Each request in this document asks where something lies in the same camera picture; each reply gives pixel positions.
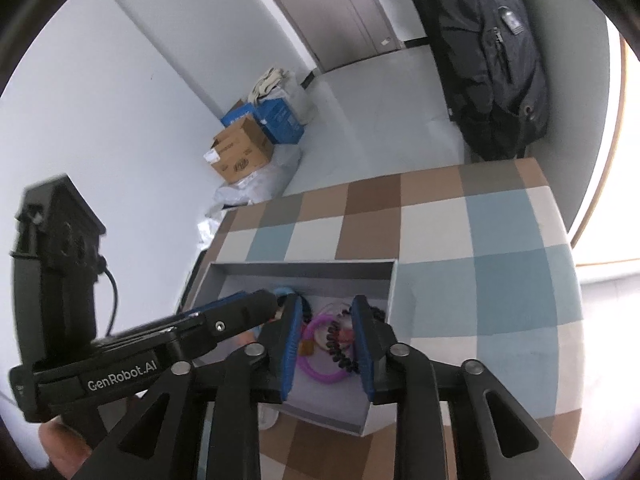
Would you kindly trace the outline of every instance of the silver bolt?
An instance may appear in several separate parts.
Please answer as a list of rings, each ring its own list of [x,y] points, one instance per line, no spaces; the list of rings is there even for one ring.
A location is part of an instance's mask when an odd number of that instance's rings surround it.
[[[264,346],[262,346],[260,343],[249,343],[244,347],[244,353],[250,355],[251,357],[262,355],[264,353]]]
[[[482,363],[480,361],[471,360],[465,363],[465,370],[469,374],[480,375],[482,372],[484,372],[484,366],[482,366]]]
[[[403,343],[396,343],[395,345],[392,345],[389,351],[396,357],[406,357],[409,355],[410,349]]]
[[[191,370],[191,365],[187,361],[178,361],[171,365],[171,373],[173,375],[188,374]]]

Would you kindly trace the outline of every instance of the purple bracelet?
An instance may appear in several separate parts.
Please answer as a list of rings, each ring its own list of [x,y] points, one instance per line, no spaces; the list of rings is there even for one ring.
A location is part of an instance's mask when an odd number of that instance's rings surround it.
[[[323,324],[329,324],[334,319],[335,316],[332,316],[331,314],[321,314],[320,316],[313,318],[311,320],[311,323],[306,326],[305,331],[302,333],[302,339],[313,339],[314,332],[319,326]],[[302,368],[302,371],[309,377],[315,379],[319,383],[324,384],[337,383],[338,381],[341,381],[349,376],[348,371],[344,370],[343,368],[340,368],[336,373],[333,374],[321,374],[311,367],[311,364],[309,364],[309,360],[304,355],[298,356],[298,366]]]

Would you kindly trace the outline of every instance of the black bag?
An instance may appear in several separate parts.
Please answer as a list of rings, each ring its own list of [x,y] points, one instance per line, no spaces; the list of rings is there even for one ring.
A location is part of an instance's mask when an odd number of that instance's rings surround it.
[[[447,105],[484,160],[546,133],[548,91],[522,0],[419,0]]]

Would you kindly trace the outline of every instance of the white label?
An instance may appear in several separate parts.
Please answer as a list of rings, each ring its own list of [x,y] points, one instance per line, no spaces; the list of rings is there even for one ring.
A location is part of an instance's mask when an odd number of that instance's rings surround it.
[[[204,154],[204,160],[206,160],[209,164],[213,164],[220,160],[220,156],[215,148],[211,148],[207,153]]]

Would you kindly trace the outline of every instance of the brown door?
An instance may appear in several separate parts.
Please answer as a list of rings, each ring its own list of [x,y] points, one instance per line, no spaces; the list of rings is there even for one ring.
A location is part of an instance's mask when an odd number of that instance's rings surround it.
[[[323,71],[398,49],[376,0],[276,0]]]

